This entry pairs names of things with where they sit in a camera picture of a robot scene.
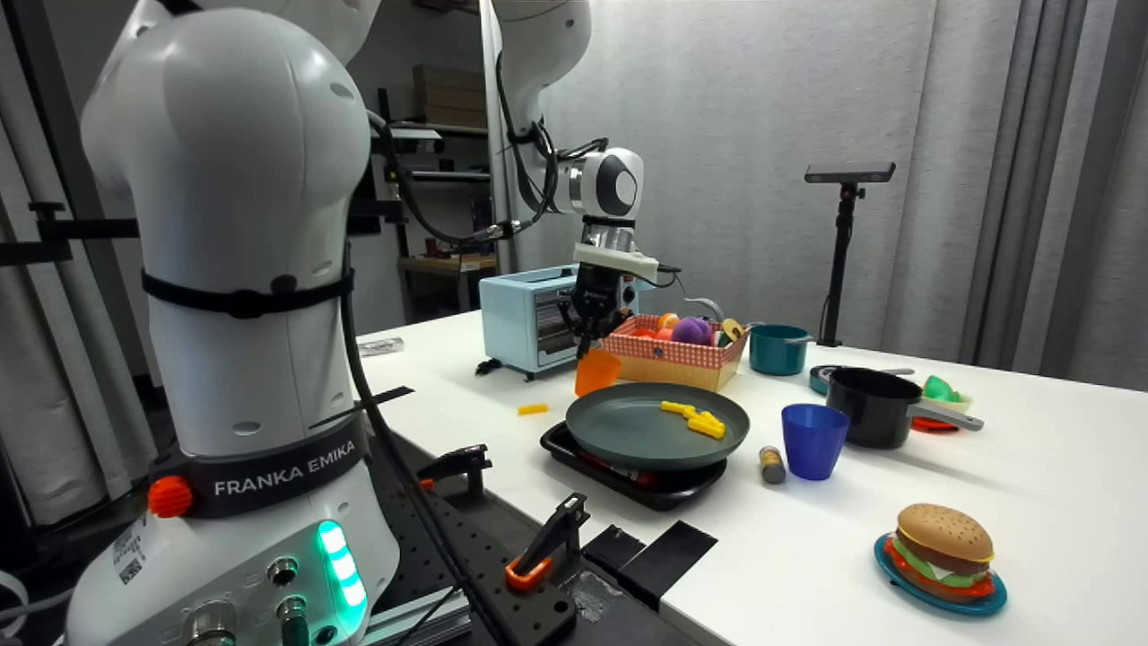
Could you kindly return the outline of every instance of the white table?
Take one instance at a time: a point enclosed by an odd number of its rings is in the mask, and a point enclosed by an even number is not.
[[[373,387],[407,385],[384,415],[412,445],[488,445],[488,486],[535,521],[569,491],[588,496],[586,537],[605,525],[653,540],[675,521],[718,545],[663,595],[663,612],[721,643],[1148,643],[1148,394],[977,369],[861,348],[816,348],[814,363],[912,364],[973,394],[978,433],[912,433],[901,452],[847,449],[831,481],[763,486],[758,449],[779,445],[779,414],[816,403],[802,376],[737,364],[723,387],[751,414],[751,439],[693,507],[656,513],[555,464],[538,439],[575,403],[569,374],[472,376],[482,318],[452,315],[384,330],[400,350],[366,363]],[[1010,600],[992,620],[959,620],[901,600],[870,563],[870,540],[906,503],[973,513],[996,540]]]

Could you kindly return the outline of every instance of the blue cup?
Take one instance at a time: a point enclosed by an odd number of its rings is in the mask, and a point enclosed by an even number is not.
[[[785,406],[785,460],[802,481],[827,481],[850,433],[850,415],[827,406]]]
[[[760,321],[751,326],[751,364],[767,376],[792,376],[802,369],[802,345],[809,335],[802,326]]]

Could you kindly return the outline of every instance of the purple cup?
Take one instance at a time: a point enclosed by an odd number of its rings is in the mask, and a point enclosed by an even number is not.
[[[785,460],[802,481],[827,481],[850,433],[850,415],[827,406],[785,406]]]

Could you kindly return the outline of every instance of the green led light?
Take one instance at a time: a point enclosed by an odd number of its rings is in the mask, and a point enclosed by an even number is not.
[[[344,586],[344,603],[348,603],[348,607],[361,607],[361,603],[366,603],[366,589],[361,589],[357,579],[354,579],[350,586]]]
[[[332,571],[338,582],[350,582],[350,579],[354,579],[354,558],[350,558],[350,551],[329,558],[329,571]]]
[[[324,521],[320,525],[320,545],[324,545],[327,557],[344,551],[348,549],[344,528],[338,528],[338,521]]]

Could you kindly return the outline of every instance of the basket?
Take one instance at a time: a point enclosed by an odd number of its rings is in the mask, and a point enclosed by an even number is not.
[[[660,315],[630,315],[598,345],[618,356],[618,380],[690,385],[718,391],[735,376],[746,338],[723,348],[656,338]]]

